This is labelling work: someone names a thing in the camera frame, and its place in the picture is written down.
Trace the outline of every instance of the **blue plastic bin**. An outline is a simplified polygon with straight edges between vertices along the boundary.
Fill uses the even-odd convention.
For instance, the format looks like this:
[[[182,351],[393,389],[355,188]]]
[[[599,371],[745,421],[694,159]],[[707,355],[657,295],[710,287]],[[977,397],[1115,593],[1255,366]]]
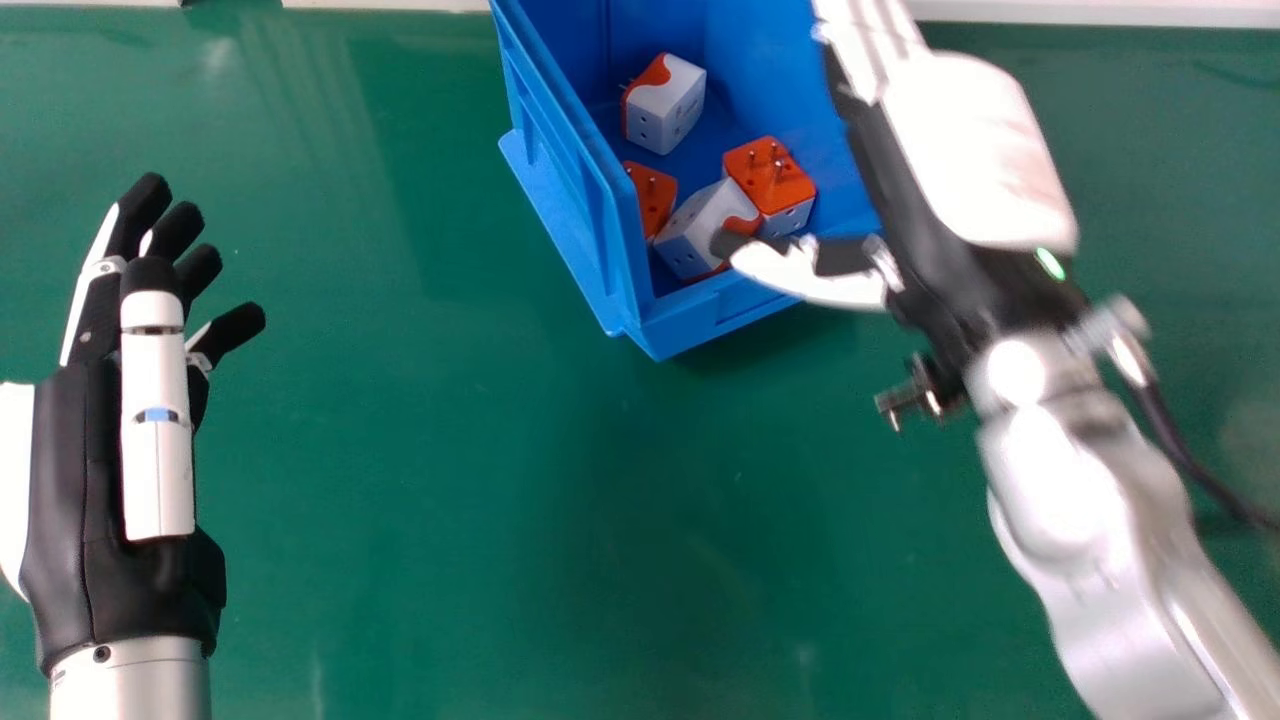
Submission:
[[[818,186],[809,229],[879,220],[827,95],[808,0],[493,0],[515,128],[499,146],[609,336],[664,360],[795,301],[737,273],[681,287],[650,256],[634,160],[680,181],[682,202],[719,179],[724,151],[764,135]],[[662,51],[708,72],[701,119],[668,156],[622,137],[622,87]]]

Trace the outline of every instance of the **robotic arm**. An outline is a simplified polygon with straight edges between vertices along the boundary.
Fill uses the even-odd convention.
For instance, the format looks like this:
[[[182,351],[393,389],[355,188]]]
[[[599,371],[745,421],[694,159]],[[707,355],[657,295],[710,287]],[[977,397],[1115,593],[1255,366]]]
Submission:
[[[883,223],[860,245],[722,233],[713,251],[822,305],[887,309],[932,354],[877,397],[942,420],[970,402],[1001,547],[1048,615],[1089,708],[1115,719],[1280,717],[1280,659],[1210,562],[1170,457],[1189,459],[1126,301],[1071,283],[1078,228],[1019,83],[933,51],[900,0],[813,0],[828,86]],[[1107,355],[1166,456],[1103,386]]]
[[[211,716],[227,574],[196,525],[192,436],[210,372],[265,316],[244,304],[183,342],[221,260],[183,258],[204,220],[170,200],[148,174],[111,206],[60,369],[0,384],[0,569],[32,606],[54,720]]]

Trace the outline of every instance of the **black cable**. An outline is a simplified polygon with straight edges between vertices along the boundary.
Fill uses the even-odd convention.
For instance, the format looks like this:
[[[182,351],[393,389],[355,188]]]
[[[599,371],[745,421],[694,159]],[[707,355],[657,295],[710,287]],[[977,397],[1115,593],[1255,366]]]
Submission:
[[[1183,438],[1183,433],[1179,432],[1178,423],[1174,421],[1174,416],[1170,414],[1169,406],[1165,404],[1165,396],[1160,392],[1158,386],[1155,383],[1146,387],[1129,386],[1129,391],[1133,393],[1133,398],[1138,402],[1138,406],[1142,407],[1142,414],[1147,416],[1147,423],[1156,436],[1156,442],[1160,443],[1160,447],[1183,473],[1189,475],[1196,484],[1202,487],[1215,502],[1221,505],[1236,520],[1257,525],[1272,533],[1280,533],[1280,520],[1247,503],[1231,488],[1222,484],[1212,473],[1196,461],[1196,456],[1192,455],[1187,441]]]

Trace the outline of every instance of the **green table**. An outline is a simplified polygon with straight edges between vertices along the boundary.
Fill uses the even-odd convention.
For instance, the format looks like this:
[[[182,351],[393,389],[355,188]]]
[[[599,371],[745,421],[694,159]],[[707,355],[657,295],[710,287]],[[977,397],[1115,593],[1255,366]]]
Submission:
[[[1082,717],[987,521],[974,423],[892,436],[919,345],[800,307],[657,365],[608,340],[498,155],[489,19],[0,9],[0,368],[50,370],[138,173],[227,256],[201,519],[221,719]],[[1280,506],[1280,37],[934,27],[1027,85],[1206,461]],[[1280,638],[1277,546],[1208,543]],[[0,593],[0,714],[36,717]]]

